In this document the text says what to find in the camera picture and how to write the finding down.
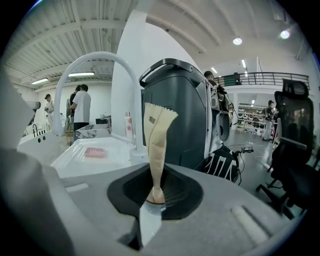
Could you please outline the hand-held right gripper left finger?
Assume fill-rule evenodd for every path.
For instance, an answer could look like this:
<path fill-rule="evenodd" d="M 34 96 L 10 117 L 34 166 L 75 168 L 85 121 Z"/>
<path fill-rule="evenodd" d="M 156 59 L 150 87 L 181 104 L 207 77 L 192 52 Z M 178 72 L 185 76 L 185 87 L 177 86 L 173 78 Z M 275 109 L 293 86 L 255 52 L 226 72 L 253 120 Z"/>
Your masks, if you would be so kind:
<path fill-rule="evenodd" d="M 140 209 L 151 190 L 147 163 L 61 179 L 74 204 L 111 241 L 132 253 L 143 247 Z"/>

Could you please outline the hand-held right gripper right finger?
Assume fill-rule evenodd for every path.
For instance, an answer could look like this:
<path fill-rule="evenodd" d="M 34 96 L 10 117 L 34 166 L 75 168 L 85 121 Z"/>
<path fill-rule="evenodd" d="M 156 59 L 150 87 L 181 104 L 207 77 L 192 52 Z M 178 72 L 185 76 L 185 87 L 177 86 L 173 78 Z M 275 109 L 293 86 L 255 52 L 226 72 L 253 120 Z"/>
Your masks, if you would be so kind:
<path fill-rule="evenodd" d="M 163 221 L 143 248 L 150 256 L 272 256 L 293 234 L 269 205 L 224 178 L 170 165 L 202 187 L 199 206 L 186 218 Z"/>

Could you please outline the black faucet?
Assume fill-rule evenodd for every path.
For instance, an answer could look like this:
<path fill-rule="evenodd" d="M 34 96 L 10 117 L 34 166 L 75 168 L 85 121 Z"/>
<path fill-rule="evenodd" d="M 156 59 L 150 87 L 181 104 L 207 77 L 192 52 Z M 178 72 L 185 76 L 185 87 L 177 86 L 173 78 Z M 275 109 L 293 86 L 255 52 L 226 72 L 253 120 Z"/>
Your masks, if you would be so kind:
<path fill-rule="evenodd" d="M 38 127 L 38 124 L 34 123 L 32 125 L 32 133 L 34 137 L 38 137 L 38 136 L 44 135 L 46 133 L 46 130 L 43 128 L 42 125 Z"/>

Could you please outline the white rectangular sink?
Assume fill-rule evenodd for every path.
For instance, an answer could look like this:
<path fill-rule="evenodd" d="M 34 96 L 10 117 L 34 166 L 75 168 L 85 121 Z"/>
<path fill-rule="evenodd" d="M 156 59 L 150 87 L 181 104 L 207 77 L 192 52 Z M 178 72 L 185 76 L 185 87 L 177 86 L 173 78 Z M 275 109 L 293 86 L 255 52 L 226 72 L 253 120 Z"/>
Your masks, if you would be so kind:
<path fill-rule="evenodd" d="M 103 158 L 86 157 L 88 148 L 104 150 Z M 63 178 L 112 172 L 148 162 L 148 156 L 137 155 L 136 146 L 114 137 L 78 139 L 52 164 Z"/>
<path fill-rule="evenodd" d="M 58 137 L 52 131 L 40 135 L 30 134 L 21 138 L 17 151 L 47 166 L 50 166 L 63 153 Z"/>

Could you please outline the black backpack white pattern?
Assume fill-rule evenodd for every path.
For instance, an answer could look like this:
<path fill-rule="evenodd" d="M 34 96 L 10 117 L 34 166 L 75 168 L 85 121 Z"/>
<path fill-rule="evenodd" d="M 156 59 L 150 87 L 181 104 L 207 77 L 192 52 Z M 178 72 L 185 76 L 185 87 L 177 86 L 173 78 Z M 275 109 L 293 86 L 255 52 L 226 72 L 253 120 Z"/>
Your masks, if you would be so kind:
<path fill-rule="evenodd" d="M 235 183 L 241 178 L 238 155 L 238 152 L 222 144 L 220 148 L 209 155 L 204 164 L 203 172 Z"/>

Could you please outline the white curved faucet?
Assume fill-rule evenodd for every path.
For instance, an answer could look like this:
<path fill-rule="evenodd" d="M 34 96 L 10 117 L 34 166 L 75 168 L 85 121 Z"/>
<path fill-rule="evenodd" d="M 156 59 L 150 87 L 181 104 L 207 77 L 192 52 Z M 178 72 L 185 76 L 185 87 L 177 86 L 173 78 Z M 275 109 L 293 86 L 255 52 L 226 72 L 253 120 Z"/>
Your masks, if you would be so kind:
<path fill-rule="evenodd" d="M 148 162 L 148 153 L 143 144 L 143 122 L 142 122 L 142 98 L 141 98 L 141 87 L 138 80 L 138 77 L 135 75 L 134 70 L 130 67 L 129 63 L 125 61 L 122 57 L 112 52 L 106 51 L 96 51 L 87 53 L 75 61 L 73 61 L 64 71 L 62 76 L 60 77 L 57 87 L 54 102 L 57 107 L 60 106 L 62 89 L 65 84 L 67 77 L 71 74 L 71 72 L 77 68 L 82 63 L 90 61 L 92 59 L 109 59 L 118 64 L 120 64 L 128 73 L 131 78 L 131 85 L 134 92 L 134 121 L 135 121 L 135 140 L 129 140 L 124 136 L 118 135 L 114 132 L 111 133 L 111 136 L 117 140 L 131 143 L 135 145 L 135 148 L 130 151 L 130 159 L 133 165 L 146 163 Z"/>

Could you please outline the marble pattern sink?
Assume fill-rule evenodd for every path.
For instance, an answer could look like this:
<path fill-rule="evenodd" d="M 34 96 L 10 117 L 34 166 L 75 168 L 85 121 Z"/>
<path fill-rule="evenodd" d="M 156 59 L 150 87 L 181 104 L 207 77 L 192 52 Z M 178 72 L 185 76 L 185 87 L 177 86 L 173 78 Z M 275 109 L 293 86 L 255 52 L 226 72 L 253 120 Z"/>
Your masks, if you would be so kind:
<path fill-rule="evenodd" d="M 110 137 L 112 129 L 107 124 L 89 124 L 74 133 L 74 140 Z"/>

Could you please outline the small black table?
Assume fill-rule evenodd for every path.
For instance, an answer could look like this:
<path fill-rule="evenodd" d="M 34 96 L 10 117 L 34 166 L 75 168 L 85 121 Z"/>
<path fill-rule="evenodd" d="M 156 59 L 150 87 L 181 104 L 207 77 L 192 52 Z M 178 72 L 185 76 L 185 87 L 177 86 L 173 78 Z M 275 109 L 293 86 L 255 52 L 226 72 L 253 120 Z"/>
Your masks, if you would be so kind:
<path fill-rule="evenodd" d="M 99 118 L 95 119 L 96 125 L 112 125 L 112 118 L 110 115 L 101 115 Z"/>

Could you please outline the pink bottle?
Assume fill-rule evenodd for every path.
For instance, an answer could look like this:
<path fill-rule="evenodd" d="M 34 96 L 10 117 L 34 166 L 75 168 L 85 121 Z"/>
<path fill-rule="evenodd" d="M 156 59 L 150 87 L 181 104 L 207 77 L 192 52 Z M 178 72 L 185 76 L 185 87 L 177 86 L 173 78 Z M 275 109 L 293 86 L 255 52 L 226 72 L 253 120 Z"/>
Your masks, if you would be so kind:
<path fill-rule="evenodd" d="M 124 117 L 124 124 L 125 124 L 125 135 L 126 138 L 130 141 L 134 140 L 134 134 L 133 134 L 133 125 L 132 125 L 132 117 L 130 112 L 125 113 Z"/>

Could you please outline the white rounded device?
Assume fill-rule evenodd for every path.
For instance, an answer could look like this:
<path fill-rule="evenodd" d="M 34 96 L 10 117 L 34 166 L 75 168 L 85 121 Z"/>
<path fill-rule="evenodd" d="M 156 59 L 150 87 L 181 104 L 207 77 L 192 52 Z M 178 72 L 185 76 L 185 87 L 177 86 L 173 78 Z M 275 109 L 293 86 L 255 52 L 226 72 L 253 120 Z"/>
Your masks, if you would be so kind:
<path fill-rule="evenodd" d="M 230 118 L 229 114 L 225 111 L 212 111 L 212 129 L 217 137 L 225 142 L 230 135 Z"/>

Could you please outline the black office chair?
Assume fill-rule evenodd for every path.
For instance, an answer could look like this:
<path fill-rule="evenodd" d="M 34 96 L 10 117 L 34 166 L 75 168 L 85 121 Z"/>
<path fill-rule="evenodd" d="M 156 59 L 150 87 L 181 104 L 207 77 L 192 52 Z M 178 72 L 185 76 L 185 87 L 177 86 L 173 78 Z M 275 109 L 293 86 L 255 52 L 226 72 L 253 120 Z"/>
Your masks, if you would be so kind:
<path fill-rule="evenodd" d="M 263 191 L 271 200 L 269 205 L 292 220 L 293 205 L 304 213 L 320 200 L 320 170 L 307 164 L 313 149 L 314 105 L 307 85 L 299 80 L 284 79 L 282 91 L 276 91 L 274 97 L 281 136 L 272 152 L 270 168 L 273 181 L 281 182 L 284 195 L 277 197 L 270 191 L 273 183 L 259 184 L 256 191 Z"/>

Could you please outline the white storage shelves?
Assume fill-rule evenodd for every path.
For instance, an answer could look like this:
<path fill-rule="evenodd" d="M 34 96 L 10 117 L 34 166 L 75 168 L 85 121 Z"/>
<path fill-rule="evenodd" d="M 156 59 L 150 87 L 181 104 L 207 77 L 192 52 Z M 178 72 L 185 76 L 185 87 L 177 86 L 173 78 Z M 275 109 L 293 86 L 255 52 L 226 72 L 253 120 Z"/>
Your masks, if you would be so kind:
<path fill-rule="evenodd" d="M 263 137 L 268 106 L 239 104 L 237 130 Z"/>

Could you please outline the large black machine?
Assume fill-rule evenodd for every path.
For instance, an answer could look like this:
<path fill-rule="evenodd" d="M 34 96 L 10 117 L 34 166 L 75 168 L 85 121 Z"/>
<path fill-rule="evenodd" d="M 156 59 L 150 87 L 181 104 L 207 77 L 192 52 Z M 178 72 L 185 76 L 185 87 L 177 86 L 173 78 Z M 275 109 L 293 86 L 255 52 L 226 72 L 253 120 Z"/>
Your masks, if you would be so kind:
<path fill-rule="evenodd" d="M 139 83 L 143 104 L 178 114 L 167 131 L 165 163 L 200 171 L 209 155 L 212 132 L 205 76 L 188 62 L 165 58 L 147 69 Z"/>

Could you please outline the black balcony railing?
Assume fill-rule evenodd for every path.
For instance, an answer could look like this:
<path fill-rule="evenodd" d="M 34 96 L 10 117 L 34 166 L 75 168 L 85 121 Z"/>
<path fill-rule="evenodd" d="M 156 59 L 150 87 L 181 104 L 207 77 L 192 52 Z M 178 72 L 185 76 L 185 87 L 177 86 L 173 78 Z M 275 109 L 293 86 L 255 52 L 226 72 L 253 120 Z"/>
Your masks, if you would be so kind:
<path fill-rule="evenodd" d="M 293 80 L 303 82 L 310 90 L 309 76 L 287 72 L 245 72 L 218 76 L 214 81 L 221 86 L 283 86 L 283 80 Z"/>

